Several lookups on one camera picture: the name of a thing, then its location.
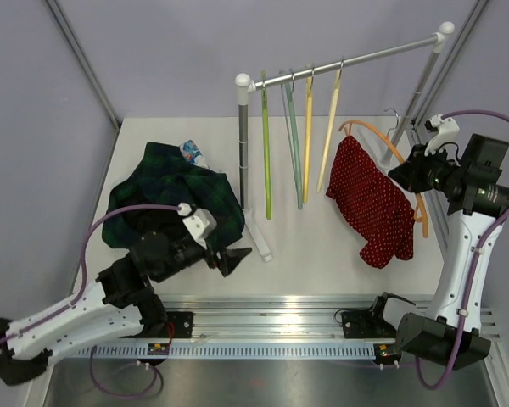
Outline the orange hanger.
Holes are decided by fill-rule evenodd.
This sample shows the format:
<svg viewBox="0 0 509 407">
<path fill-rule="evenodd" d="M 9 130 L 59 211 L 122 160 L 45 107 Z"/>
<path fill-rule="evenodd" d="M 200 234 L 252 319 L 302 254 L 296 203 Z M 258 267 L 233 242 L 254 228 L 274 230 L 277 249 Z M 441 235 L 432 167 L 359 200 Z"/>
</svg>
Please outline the orange hanger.
<svg viewBox="0 0 509 407">
<path fill-rule="evenodd" d="M 370 158 L 376 163 L 377 168 L 387 174 L 389 164 L 384 164 L 383 154 L 388 150 L 392 159 L 398 164 L 403 164 L 405 159 L 398 149 L 397 142 L 392 142 L 389 133 L 397 129 L 397 125 L 391 127 L 386 133 L 383 133 L 374 124 L 364 120 L 349 119 L 340 124 L 337 132 L 343 132 L 347 137 L 354 137 L 361 147 L 368 153 Z M 427 239 L 429 236 L 429 216 L 425 199 L 421 193 L 414 195 L 414 221 L 422 226 L 422 237 Z"/>
</svg>

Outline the dark green plaid garment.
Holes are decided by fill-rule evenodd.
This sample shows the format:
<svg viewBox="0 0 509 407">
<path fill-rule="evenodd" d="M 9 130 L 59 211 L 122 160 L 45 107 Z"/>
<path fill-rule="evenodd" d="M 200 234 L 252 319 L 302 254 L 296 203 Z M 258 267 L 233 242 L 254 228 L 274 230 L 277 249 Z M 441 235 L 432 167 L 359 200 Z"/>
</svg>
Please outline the dark green plaid garment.
<svg viewBox="0 0 509 407">
<path fill-rule="evenodd" d="M 168 144 L 146 144 L 135 170 L 111 190 L 108 211 L 136 204 L 180 203 L 213 215 L 217 226 L 208 237 L 208 245 L 215 251 L 241 239 L 244 215 L 227 176 L 189 164 L 179 147 Z M 164 232 L 173 240 L 186 232 L 176 211 L 140 209 L 106 220 L 102 239 L 111 248 L 129 248 L 150 231 Z"/>
</svg>

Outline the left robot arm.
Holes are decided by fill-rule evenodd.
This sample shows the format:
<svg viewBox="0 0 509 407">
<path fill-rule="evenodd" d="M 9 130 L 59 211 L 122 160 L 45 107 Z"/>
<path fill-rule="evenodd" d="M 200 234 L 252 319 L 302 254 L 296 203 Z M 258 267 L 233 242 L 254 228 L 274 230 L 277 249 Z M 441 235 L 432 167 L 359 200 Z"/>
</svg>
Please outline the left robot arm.
<svg viewBox="0 0 509 407">
<path fill-rule="evenodd" d="M 80 350 L 117 338 L 168 337 L 171 324 L 153 284 L 200 261 L 229 276 L 251 251 L 215 252 L 191 237 L 172 241 L 158 232 L 142 236 L 80 294 L 23 320 L 0 318 L 0 379 L 24 384 Z"/>
</svg>

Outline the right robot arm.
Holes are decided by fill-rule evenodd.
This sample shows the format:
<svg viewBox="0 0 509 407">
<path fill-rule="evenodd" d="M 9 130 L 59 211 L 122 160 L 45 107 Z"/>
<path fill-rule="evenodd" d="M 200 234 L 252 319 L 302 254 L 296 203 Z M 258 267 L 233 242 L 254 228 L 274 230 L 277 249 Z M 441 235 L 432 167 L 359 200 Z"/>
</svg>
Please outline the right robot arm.
<svg viewBox="0 0 509 407">
<path fill-rule="evenodd" d="M 448 201 L 449 242 L 436 292 L 424 315 L 412 301 L 390 293 L 377 298 L 370 330 L 419 359 L 460 370 L 484 359 L 491 343 L 480 335 L 480 303 L 488 263 L 509 209 L 509 188 L 499 185 L 508 142 L 473 134 L 458 161 L 442 145 L 417 144 L 389 177 L 408 192 L 442 192 Z"/>
</svg>

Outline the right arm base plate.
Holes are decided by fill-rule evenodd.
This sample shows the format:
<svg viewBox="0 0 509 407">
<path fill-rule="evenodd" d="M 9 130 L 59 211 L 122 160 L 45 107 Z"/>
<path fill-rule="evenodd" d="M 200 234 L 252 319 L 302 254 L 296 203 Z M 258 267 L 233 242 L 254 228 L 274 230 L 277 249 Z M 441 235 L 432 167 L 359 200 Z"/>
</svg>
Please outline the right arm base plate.
<svg viewBox="0 0 509 407">
<path fill-rule="evenodd" d="M 369 310 L 340 309 L 334 315 L 346 339 L 394 339 L 396 330 Z"/>
</svg>

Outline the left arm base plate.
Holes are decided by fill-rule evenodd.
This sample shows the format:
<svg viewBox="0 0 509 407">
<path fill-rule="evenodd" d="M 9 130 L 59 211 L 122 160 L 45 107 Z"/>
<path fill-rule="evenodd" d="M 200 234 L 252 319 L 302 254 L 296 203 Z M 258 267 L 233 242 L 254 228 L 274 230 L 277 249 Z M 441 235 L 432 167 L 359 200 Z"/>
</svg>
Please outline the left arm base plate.
<svg viewBox="0 0 509 407">
<path fill-rule="evenodd" d="M 191 311 L 171 311 L 167 314 L 166 323 L 151 332 L 150 338 L 168 339 L 190 339 L 193 335 L 195 314 Z"/>
</svg>

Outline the blue floral skirt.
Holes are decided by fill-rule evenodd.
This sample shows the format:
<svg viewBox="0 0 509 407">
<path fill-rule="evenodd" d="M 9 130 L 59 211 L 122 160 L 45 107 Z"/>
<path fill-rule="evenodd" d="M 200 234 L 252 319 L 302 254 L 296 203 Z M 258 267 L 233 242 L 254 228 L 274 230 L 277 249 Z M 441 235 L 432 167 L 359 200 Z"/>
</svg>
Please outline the blue floral skirt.
<svg viewBox="0 0 509 407">
<path fill-rule="evenodd" d="M 191 165 L 198 166 L 200 168 L 209 169 L 209 164 L 201 153 L 199 147 L 193 140 L 187 140 L 179 145 L 180 152 L 183 158 Z"/>
</svg>

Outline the pale mint hanger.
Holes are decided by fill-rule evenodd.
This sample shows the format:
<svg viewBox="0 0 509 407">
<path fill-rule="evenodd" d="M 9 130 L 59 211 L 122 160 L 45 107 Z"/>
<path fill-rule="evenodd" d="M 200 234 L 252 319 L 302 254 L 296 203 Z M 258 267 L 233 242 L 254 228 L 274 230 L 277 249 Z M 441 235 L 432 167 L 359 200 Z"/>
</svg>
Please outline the pale mint hanger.
<svg viewBox="0 0 509 407">
<path fill-rule="evenodd" d="M 294 106 L 294 80 L 293 71 L 290 71 L 291 80 L 281 85 L 282 105 L 288 133 L 288 144 L 294 173 L 294 185 L 297 196 L 298 210 L 303 209 L 303 182 L 299 153 L 298 127 Z"/>
</svg>

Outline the yellow hanger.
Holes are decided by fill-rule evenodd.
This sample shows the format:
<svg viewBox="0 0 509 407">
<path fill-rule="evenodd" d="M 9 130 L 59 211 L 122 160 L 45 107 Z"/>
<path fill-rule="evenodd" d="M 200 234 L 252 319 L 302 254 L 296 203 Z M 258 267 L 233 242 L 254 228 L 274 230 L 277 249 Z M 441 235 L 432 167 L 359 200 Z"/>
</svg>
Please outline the yellow hanger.
<svg viewBox="0 0 509 407">
<path fill-rule="evenodd" d="M 305 86 L 305 162 L 303 178 L 303 197 L 304 204 L 308 201 L 309 182 L 310 182 L 310 151 L 312 136 L 312 116 L 313 116 L 313 77 L 310 75 L 306 79 Z"/>
</svg>

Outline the red polka dot garment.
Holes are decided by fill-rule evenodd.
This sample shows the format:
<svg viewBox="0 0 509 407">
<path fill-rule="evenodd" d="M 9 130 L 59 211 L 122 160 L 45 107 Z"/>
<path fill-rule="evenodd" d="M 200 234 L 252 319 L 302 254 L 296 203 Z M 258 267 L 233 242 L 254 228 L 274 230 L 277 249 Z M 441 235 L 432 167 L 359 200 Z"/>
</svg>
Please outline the red polka dot garment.
<svg viewBox="0 0 509 407">
<path fill-rule="evenodd" d="M 381 172 L 352 136 L 346 136 L 330 171 L 326 195 L 366 241 L 361 259 L 377 269 L 414 256 L 414 212 L 405 194 Z"/>
</svg>

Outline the lime green hanger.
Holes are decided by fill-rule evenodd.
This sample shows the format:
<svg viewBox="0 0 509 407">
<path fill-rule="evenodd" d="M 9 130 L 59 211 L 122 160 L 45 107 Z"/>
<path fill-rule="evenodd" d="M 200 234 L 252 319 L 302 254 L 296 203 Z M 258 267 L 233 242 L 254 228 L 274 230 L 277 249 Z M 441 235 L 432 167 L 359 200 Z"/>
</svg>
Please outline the lime green hanger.
<svg viewBox="0 0 509 407">
<path fill-rule="evenodd" d="M 271 190 L 271 149 L 269 132 L 269 109 L 266 85 L 263 84 L 261 91 L 262 108 L 262 133 L 263 133 L 263 154 L 264 154 L 264 174 L 265 174 L 265 204 L 266 218 L 272 218 L 272 190 Z"/>
</svg>

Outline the cream hanger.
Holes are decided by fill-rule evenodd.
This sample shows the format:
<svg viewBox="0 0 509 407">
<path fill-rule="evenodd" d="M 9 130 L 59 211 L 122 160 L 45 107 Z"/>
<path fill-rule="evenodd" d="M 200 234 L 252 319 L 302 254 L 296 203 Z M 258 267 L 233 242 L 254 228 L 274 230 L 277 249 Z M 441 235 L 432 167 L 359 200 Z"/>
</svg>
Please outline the cream hanger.
<svg viewBox="0 0 509 407">
<path fill-rule="evenodd" d="M 340 66 L 340 69 L 336 72 L 335 80 L 333 83 L 332 95 L 331 95 L 329 112 L 328 112 L 328 117 L 327 117 L 327 131 L 326 131 L 325 142 L 324 142 L 323 151 L 322 151 L 322 161 L 321 161 L 321 166 L 319 169 L 319 175 L 318 175 L 317 184 L 316 184 L 316 192 L 317 193 L 322 191 L 322 186 L 323 186 L 323 182 L 324 182 L 324 178 L 325 178 L 325 174 L 326 174 L 328 155 L 329 155 L 330 144 L 331 144 L 332 135 L 333 135 L 333 126 L 334 126 L 335 117 L 336 117 L 336 113 L 337 113 L 337 107 L 338 107 L 338 99 L 339 99 L 339 93 L 340 93 L 342 72 L 343 72 L 343 66 Z"/>
</svg>

